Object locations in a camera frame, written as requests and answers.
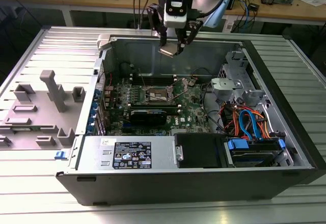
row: warning label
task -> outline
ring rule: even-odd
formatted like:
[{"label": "warning label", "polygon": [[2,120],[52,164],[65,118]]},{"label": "warning label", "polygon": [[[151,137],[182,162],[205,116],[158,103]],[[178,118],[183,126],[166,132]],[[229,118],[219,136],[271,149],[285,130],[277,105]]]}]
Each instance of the warning label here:
[{"label": "warning label", "polygon": [[152,168],[151,142],[117,142],[114,147],[114,169]]}]

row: motherboard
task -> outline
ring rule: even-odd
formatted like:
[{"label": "motherboard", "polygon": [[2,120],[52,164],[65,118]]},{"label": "motherboard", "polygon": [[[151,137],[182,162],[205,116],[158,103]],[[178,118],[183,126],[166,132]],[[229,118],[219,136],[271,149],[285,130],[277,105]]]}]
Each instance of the motherboard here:
[{"label": "motherboard", "polygon": [[105,87],[107,135],[209,132],[201,85],[191,77],[130,77]]}]

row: blue latch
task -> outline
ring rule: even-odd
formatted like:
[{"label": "blue latch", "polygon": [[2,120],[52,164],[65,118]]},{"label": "blue latch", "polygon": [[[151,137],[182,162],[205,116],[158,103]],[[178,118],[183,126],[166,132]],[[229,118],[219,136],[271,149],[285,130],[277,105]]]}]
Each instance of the blue latch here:
[{"label": "blue latch", "polygon": [[95,96],[95,97],[100,97],[101,94],[102,94],[102,92],[101,92],[100,90],[95,89],[95,91],[94,91],[94,96]]},{"label": "blue latch", "polygon": [[240,139],[240,138],[234,138],[228,141],[229,150],[232,149],[248,149],[249,145],[247,140]]},{"label": "blue latch", "polygon": [[92,105],[91,105],[91,108],[92,108],[92,109],[96,109],[97,107],[98,107],[98,104],[95,103],[95,102],[93,102]]},{"label": "blue latch", "polygon": [[96,111],[93,110],[93,109],[91,109],[91,111],[90,111],[90,115],[92,115],[92,116],[96,115]]},{"label": "blue latch", "polygon": [[65,151],[57,151],[55,159],[67,159]]},{"label": "blue latch", "polygon": [[88,124],[92,124],[92,123],[94,123],[94,121],[95,121],[95,119],[93,117],[89,117],[87,120]]},{"label": "blue latch", "polygon": [[279,144],[282,149],[286,149],[286,145],[285,145],[285,142],[283,141],[283,139],[279,139]]},{"label": "blue latch", "polygon": [[92,126],[92,125],[86,126],[86,130],[88,130],[88,131],[93,131],[93,129],[94,129],[94,126]]}]

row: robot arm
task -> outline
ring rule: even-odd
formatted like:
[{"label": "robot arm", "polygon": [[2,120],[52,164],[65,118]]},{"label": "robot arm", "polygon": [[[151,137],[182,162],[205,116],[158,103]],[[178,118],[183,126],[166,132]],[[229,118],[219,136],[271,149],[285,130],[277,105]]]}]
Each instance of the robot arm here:
[{"label": "robot arm", "polygon": [[[220,0],[210,11],[201,13],[192,8],[193,0],[158,0],[158,2],[158,5],[151,4],[147,8],[147,14],[152,30],[160,35],[160,52],[170,57],[182,53],[185,46],[191,44],[204,24],[200,19],[212,14],[211,21],[215,18],[213,22],[217,22],[218,18],[222,18],[227,6],[222,4],[225,0]],[[167,42],[168,28],[175,30],[178,39],[176,45]]]}]

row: wooden table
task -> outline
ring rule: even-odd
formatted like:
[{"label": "wooden table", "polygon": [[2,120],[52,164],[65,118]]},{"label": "wooden table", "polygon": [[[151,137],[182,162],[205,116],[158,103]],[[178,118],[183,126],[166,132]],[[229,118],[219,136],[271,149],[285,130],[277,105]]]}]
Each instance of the wooden table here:
[{"label": "wooden table", "polygon": [[[132,13],[132,0],[20,0],[26,7],[59,9],[62,11],[67,26],[73,26],[70,11],[96,11]],[[149,4],[158,0],[149,0]],[[259,4],[256,21],[323,25],[326,21],[326,5],[314,7],[300,0],[294,0],[293,5],[263,5],[260,0],[250,0]],[[15,0],[0,0],[1,6],[19,6]],[[224,31],[229,31],[230,25],[243,15],[240,2],[236,1],[232,10],[226,11],[227,20]]]}]

